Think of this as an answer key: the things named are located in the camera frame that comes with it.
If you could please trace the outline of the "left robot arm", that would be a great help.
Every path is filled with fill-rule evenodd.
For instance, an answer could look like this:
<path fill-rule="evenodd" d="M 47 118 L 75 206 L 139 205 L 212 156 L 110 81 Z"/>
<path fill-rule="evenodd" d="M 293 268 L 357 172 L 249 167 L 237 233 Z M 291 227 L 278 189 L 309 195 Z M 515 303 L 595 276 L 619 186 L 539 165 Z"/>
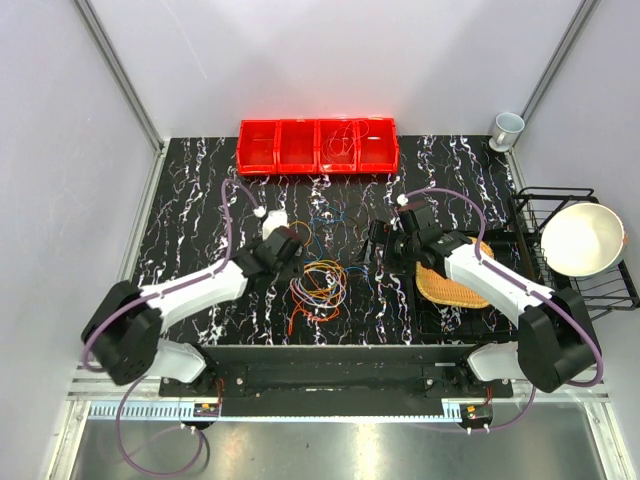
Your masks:
<path fill-rule="evenodd" d="M 120 281 L 108 291 L 81 333 L 83 360 L 90 356 L 114 384 L 145 376 L 182 384 L 196 396 L 216 386 L 217 364 L 192 343 L 162 337 L 172 326 L 215 305 L 236 301 L 253 288 L 290 279 L 300 271 L 303 241 L 286 226 L 198 272 L 145 287 Z"/>

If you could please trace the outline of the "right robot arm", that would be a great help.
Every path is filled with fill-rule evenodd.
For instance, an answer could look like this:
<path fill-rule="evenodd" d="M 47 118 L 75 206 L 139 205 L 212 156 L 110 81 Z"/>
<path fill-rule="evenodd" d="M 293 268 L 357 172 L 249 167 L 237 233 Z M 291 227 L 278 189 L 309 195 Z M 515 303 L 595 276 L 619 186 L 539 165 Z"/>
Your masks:
<path fill-rule="evenodd" d="M 470 289 L 517 330 L 515 340 L 486 344 L 467 355 L 453 374 L 460 393 L 476 396 L 490 381 L 502 379 L 526 380 L 545 393 L 601 381 L 602 352 L 580 294 L 517 274 L 484 253 L 479 236 L 437 225 L 424 203 L 410 203 L 397 213 L 396 226 L 370 223 L 366 254 L 381 251 L 383 264 L 395 273 L 413 274 L 423 267 Z"/>

